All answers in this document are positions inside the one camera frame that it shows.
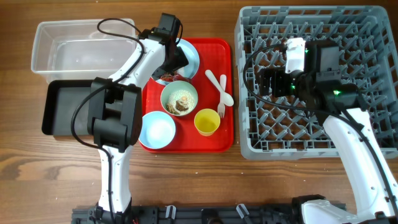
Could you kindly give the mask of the red snack wrapper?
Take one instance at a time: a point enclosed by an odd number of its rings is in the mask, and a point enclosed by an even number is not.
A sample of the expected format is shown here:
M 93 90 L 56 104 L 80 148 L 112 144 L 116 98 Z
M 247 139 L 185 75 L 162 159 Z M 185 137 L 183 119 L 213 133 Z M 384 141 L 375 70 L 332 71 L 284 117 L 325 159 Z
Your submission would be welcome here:
M 185 82 L 190 82 L 189 78 L 184 77 L 181 73 L 179 72 L 170 72 L 170 73 L 164 73 L 162 76 L 157 77 L 157 76 L 152 76 L 154 80 L 161 80 L 163 82 L 174 82 L 174 81 L 185 81 Z

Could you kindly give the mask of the green bowl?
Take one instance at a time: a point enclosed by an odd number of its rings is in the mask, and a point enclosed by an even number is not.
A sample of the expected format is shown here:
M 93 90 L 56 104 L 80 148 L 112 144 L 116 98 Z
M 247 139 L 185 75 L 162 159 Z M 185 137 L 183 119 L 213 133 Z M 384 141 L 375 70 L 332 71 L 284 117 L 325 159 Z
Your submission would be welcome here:
M 174 81 L 164 87 L 160 95 L 164 110 L 174 116 L 190 114 L 198 103 L 198 93 L 189 82 Z

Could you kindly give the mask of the rice and nutshell leftovers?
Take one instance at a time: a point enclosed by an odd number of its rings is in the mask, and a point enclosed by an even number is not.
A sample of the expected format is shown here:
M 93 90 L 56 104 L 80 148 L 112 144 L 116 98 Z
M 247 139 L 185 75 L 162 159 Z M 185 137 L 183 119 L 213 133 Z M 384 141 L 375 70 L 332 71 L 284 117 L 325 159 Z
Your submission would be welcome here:
M 173 92 L 166 103 L 166 110 L 174 115 L 183 116 L 189 114 L 195 106 L 193 95 L 187 90 Z

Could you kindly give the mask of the yellow cup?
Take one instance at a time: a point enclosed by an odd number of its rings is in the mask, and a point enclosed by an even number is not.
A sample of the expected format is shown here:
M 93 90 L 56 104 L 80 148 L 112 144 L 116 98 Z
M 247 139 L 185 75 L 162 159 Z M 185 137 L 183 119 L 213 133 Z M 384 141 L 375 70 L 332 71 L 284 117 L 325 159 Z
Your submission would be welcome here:
M 211 136 L 220 126 L 221 118 L 212 109 L 202 109 L 194 117 L 194 125 L 202 136 Z

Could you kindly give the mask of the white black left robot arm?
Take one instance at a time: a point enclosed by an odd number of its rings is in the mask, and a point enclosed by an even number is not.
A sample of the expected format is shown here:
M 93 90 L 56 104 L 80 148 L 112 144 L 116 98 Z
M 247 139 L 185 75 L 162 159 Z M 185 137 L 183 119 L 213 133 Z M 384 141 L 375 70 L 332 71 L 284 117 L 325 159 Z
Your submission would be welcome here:
M 176 16 L 163 13 L 159 25 L 134 38 L 136 49 L 109 78 L 95 78 L 90 94 L 77 106 L 70 127 L 88 105 L 87 130 L 91 145 L 101 158 L 101 197 L 91 220 L 95 223 L 130 223 L 129 157 L 142 128 L 142 89 L 150 79 L 188 65 L 178 47 L 183 25 Z

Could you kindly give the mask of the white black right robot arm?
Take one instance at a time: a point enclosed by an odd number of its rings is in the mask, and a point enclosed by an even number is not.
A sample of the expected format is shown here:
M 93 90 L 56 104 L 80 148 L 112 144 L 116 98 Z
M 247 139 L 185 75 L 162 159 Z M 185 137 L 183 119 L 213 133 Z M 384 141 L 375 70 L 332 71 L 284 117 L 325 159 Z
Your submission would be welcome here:
M 359 88 L 341 81 L 339 46 L 330 40 L 301 38 L 279 44 L 284 67 L 256 73 L 254 96 L 296 96 L 313 113 L 335 145 L 353 189 L 352 214 L 321 195 L 295 197 L 292 223 L 396 223 L 397 181 L 376 141 L 366 102 Z

